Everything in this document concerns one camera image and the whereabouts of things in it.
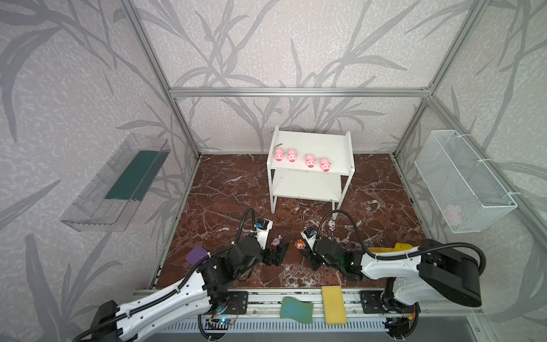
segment purple sponge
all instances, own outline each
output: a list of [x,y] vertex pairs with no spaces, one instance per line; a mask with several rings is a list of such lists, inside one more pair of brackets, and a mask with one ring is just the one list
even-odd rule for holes
[[207,251],[201,246],[195,246],[186,256],[186,261],[195,265],[201,258],[207,256]]

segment metal vent grille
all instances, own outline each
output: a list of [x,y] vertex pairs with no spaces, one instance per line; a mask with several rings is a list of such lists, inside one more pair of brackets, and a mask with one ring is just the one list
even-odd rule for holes
[[[228,331],[237,333],[255,332],[386,332],[382,317],[349,317],[347,324],[325,324],[324,318],[314,318],[312,324],[301,324],[281,318],[238,318]],[[175,323],[160,333],[197,333],[197,320],[189,318]]]

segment marble floor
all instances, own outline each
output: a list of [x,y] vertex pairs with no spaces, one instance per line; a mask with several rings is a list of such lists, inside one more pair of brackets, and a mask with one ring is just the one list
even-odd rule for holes
[[[163,288],[186,275],[190,264],[185,257],[194,246],[201,245],[211,252],[228,247],[248,206],[255,208],[257,217],[273,221],[268,245],[278,235],[290,245],[281,266],[259,264],[248,281],[236,281],[234,287],[383,287],[384,280],[346,282],[324,266],[316,272],[309,268],[294,242],[307,224],[319,223],[331,210],[331,203],[278,198],[272,215],[266,157],[202,157],[157,287]],[[425,236],[389,155],[356,154],[354,159],[356,171],[342,209],[357,222],[364,243],[369,247],[393,247],[396,242],[419,245]],[[250,232],[251,225],[247,223],[243,231]],[[334,238],[346,250],[360,249],[351,223],[343,215],[336,220]]]

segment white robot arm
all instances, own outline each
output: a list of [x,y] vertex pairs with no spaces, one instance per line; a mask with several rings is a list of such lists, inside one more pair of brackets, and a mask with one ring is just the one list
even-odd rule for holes
[[81,341],[87,335],[91,335],[90,341],[143,341],[186,317],[211,310],[221,314],[230,302],[228,289],[234,281],[258,263],[279,266],[288,248],[288,243],[275,249],[266,247],[273,222],[265,218],[259,218],[253,234],[239,242],[249,211],[243,216],[231,247],[202,258],[184,279],[147,297],[121,305],[112,300],[104,303],[95,313],[91,328],[73,341]]
[[[478,247],[465,242],[441,244],[425,239],[420,247],[375,253],[359,238],[364,251],[348,252],[333,239],[319,236],[323,222],[335,212],[350,219],[359,238],[355,221],[348,213],[333,210],[325,215],[319,228],[309,227],[301,233],[307,242],[305,254],[313,270],[326,265],[342,273],[346,280],[355,282],[388,278],[382,299],[385,308],[397,312],[408,310],[408,306],[420,300],[448,299],[464,306],[481,305],[479,276],[486,266],[486,258]],[[473,249],[480,263],[456,247]]]

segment green sponge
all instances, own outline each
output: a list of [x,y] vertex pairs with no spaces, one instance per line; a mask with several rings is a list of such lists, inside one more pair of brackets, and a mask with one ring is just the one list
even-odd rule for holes
[[302,324],[311,324],[313,303],[304,303],[293,297],[283,297],[280,318],[290,318]]

